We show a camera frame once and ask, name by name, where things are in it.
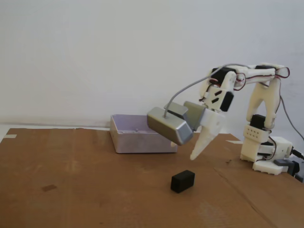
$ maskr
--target white backdrop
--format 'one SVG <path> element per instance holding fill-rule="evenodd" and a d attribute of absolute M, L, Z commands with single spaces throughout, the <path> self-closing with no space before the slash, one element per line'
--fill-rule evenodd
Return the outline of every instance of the white backdrop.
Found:
<path fill-rule="evenodd" d="M 0 122 L 107 126 L 111 114 L 162 107 L 211 67 L 273 62 L 291 69 L 282 96 L 304 130 L 303 7 L 302 0 L 0 0 Z M 246 88 L 228 113 L 236 136 L 253 86 Z M 198 98 L 199 85 L 176 101 Z M 282 108 L 276 129 L 299 141 Z"/>

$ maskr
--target white plastic box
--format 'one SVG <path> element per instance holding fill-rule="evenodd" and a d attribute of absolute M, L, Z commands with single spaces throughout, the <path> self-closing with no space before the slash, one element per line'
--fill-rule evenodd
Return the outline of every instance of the white plastic box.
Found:
<path fill-rule="evenodd" d="M 145 115 L 112 115 L 110 134 L 117 153 L 173 153 L 177 146 L 147 124 Z"/>

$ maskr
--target cable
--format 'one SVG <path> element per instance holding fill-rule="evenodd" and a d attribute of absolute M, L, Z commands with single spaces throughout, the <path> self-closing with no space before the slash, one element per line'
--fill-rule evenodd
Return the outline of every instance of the cable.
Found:
<path fill-rule="evenodd" d="M 273 141 L 273 143 L 274 143 L 274 145 L 275 145 L 275 151 L 274 151 L 274 153 L 272 154 L 271 158 L 265 158 L 265 157 L 264 157 L 265 160 L 270 160 L 270 159 L 272 159 L 272 158 L 275 156 L 275 154 L 276 154 L 276 142 L 275 142 L 271 137 L 269 137 L 269 138 L 271 139 L 271 141 Z"/>
<path fill-rule="evenodd" d="M 279 96 L 280 96 L 280 102 L 279 104 L 277 105 L 277 108 L 276 108 L 276 111 L 275 111 L 275 114 L 277 113 L 277 111 L 279 110 L 279 107 L 280 107 L 280 104 L 281 104 L 281 85 L 282 85 L 282 81 L 281 79 L 278 77 L 278 79 L 280 80 L 280 88 L 279 88 Z"/>
<path fill-rule="evenodd" d="M 167 107 L 165 108 L 165 113 L 164 113 L 164 115 L 163 115 L 164 118 L 166 118 L 168 109 L 169 109 L 169 107 L 170 107 L 172 101 L 174 100 L 174 98 L 177 97 L 177 95 L 181 94 L 181 93 L 184 92 L 186 89 L 189 89 L 190 87 L 196 85 L 197 83 L 200 83 L 200 82 L 206 80 L 207 78 L 210 78 L 211 76 L 213 76 L 215 73 L 217 73 L 217 72 L 218 72 L 219 70 L 221 70 L 222 68 L 227 67 L 227 66 L 230 66 L 230 65 L 236 65 L 236 66 L 240 66 L 240 67 L 247 67 L 247 68 L 250 68 L 250 67 L 248 67 L 248 66 L 246 66 L 246 65 L 237 64 L 237 63 L 225 64 L 225 65 L 222 65 L 221 67 L 219 67 L 218 69 L 216 69 L 215 71 L 213 71 L 209 76 L 204 77 L 204 78 L 202 78 L 202 79 L 200 79 L 200 80 L 198 80 L 198 81 L 196 81 L 196 82 L 191 83 L 190 85 L 186 86 L 185 88 L 181 89 L 180 91 L 178 91 L 176 94 L 173 95 L 173 97 L 170 99 L 170 101 L 169 101 Z"/>
<path fill-rule="evenodd" d="M 256 78 L 256 77 L 275 77 L 275 75 L 255 75 L 255 76 L 246 78 L 246 80 L 250 80 L 250 79 Z"/>
<path fill-rule="evenodd" d="M 290 120 L 290 118 L 289 118 L 289 115 L 288 115 L 288 113 L 287 113 L 287 111 L 286 111 L 285 103 L 284 103 L 284 100 L 283 100 L 282 96 L 280 96 L 280 99 L 281 99 L 281 101 L 282 101 L 283 108 L 284 108 L 284 112 L 285 112 L 285 114 L 286 114 L 286 116 L 287 116 L 287 119 L 288 119 L 289 123 L 290 123 L 291 126 L 294 128 L 294 130 L 299 134 L 299 136 L 301 136 L 301 138 L 304 140 L 304 137 L 301 135 L 301 133 L 295 128 L 294 124 L 291 122 L 291 120 Z"/>
<path fill-rule="evenodd" d="M 245 85 L 246 85 L 246 75 L 244 74 L 244 73 L 238 73 L 237 74 L 237 77 L 238 77 L 238 75 L 244 75 L 244 84 L 242 85 L 242 87 L 240 87 L 239 89 L 236 89 L 236 88 L 233 88 L 233 90 L 234 91 L 240 91 L 242 88 L 244 88 L 245 87 Z"/>
<path fill-rule="evenodd" d="M 283 68 L 279 68 L 275 71 L 275 73 L 279 70 L 282 70 L 282 69 L 287 69 L 287 72 L 288 72 L 288 75 L 287 76 L 282 76 L 282 75 L 276 75 L 276 76 L 279 76 L 281 78 L 288 78 L 290 76 L 290 69 L 288 67 L 283 67 Z"/>
<path fill-rule="evenodd" d="M 292 148 L 291 150 L 291 153 L 294 155 L 294 156 L 297 156 L 298 158 L 301 158 L 304 160 L 304 156 L 297 150 L 295 150 L 294 148 Z"/>
<path fill-rule="evenodd" d="M 209 83 L 210 85 L 207 87 L 207 90 L 206 90 L 206 93 L 209 91 L 210 87 L 211 86 L 218 86 L 220 88 L 220 84 L 216 84 L 218 82 L 217 79 L 215 78 L 210 78 L 209 79 Z M 200 102 L 204 101 L 205 97 L 203 97 L 202 99 L 199 99 Z"/>

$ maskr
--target red wire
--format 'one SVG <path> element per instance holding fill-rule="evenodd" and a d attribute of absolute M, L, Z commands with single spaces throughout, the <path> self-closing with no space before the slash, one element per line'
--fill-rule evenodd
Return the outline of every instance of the red wire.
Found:
<path fill-rule="evenodd" d="M 215 78 L 210 78 L 210 79 L 209 79 L 209 82 L 210 82 L 211 80 L 214 80 L 214 81 L 218 82 L 218 80 L 215 79 Z"/>
<path fill-rule="evenodd" d="M 271 158 L 265 158 L 265 157 L 263 157 L 262 159 L 259 159 L 259 160 L 257 160 L 257 161 L 266 161 L 266 160 L 270 160 L 270 159 L 272 159 L 274 156 L 275 156 L 275 154 L 276 154 L 276 142 L 269 136 L 269 138 L 271 139 L 271 141 L 273 141 L 274 142 L 274 145 L 275 145 L 275 151 L 274 151 L 274 153 L 272 154 L 272 156 L 271 156 Z"/>
<path fill-rule="evenodd" d="M 286 68 L 286 69 L 287 69 L 287 71 L 288 71 L 288 75 L 287 75 L 286 77 L 281 76 L 281 75 L 276 75 L 276 76 L 278 76 L 278 77 L 280 77 L 280 78 L 288 78 L 288 77 L 290 76 L 290 70 L 289 70 L 289 68 L 288 68 L 288 67 L 283 67 L 283 68 L 277 69 L 275 72 L 277 72 L 278 70 L 284 69 L 284 68 Z"/>
<path fill-rule="evenodd" d="M 255 77 L 274 77 L 275 75 L 256 75 L 256 76 L 252 76 L 252 77 L 248 77 L 246 78 L 246 80 L 249 80 L 249 79 L 252 79 L 252 78 L 255 78 Z"/>
<path fill-rule="evenodd" d="M 242 81 L 244 81 L 244 84 L 242 85 L 242 87 L 241 88 L 239 88 L 239 89 L 235 89 L 235 88 L 233 88 L 233 90 L 234 91 L 240 91 L 242 88 L 244 88 L 245 87 L 245 85 L 246 85 L 246 76 L 245 76 L 245 74 L 244 73 L 238 73 L 237 75 L 240 75 L 240 74 L 242 74 L 242 75 L 244 75 L 244 80 L 239 80 L 239 79 L 237 79 L 237 81 L 239 81 L 239 82 L 242 82 Z"/>
<path fill-rule="evenodd" d="M 277 108 L 276 108 L 276 111 L 275 111 L 275 113 L 277 112 L 277 110 L 279 109 L 279 107 L 280 107 L 280 104 L 281 104 L 281 79 L 280 79 L 280 77 L 278 77 L 278 76 L 276 76 L 276 78 L 278 78 L 279 80 L 280 80 L 280 88 L 279 88 L 279 97 L 280 97 L 280 102 L 279 102 L 279 105 L 277 106 Z M 266 86 L 266 87 L 269 87 L 269 85 L 266 85 L 266 84 L 264 84 L 263 82 L 260 82 L 260 84 L 262 84 L 263 86 Z"/>

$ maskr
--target black cube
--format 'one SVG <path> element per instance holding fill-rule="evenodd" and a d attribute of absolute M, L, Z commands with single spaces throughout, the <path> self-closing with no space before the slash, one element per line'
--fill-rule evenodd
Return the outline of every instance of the black cube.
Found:
<path fill-rule="evenodd" d="M 172 177 L 171 189 L 177 193 L 180 193 L 194 184 L 195 173 L 185 170 Z"/>

